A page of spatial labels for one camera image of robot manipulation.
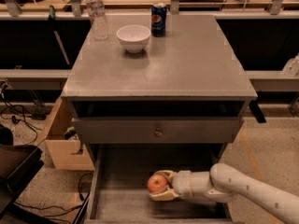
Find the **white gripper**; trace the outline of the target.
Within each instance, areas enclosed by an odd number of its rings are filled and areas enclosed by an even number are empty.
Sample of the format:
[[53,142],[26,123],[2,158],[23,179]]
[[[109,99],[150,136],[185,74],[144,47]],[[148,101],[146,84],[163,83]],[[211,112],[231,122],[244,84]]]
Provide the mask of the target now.
[[173,201],[177,197],[189,199],[192,197],[191,171],[174,172],[171,170],[160,170],[154,173],[154,183],[172,183],[172,188],[166,185],[160,191],[150,193],[149,196],[155,202]]

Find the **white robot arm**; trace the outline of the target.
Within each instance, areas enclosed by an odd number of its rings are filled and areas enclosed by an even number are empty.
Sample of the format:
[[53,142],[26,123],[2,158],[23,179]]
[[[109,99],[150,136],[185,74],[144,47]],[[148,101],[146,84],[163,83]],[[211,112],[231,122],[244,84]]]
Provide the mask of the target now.
[[149,178],[147,187],[149,196],[157,202],[181,199],[228,203],[239,194],[284,224],[299,224],[298,196],[244,175],[224,163],[216,163],[205,172],[157,171]]

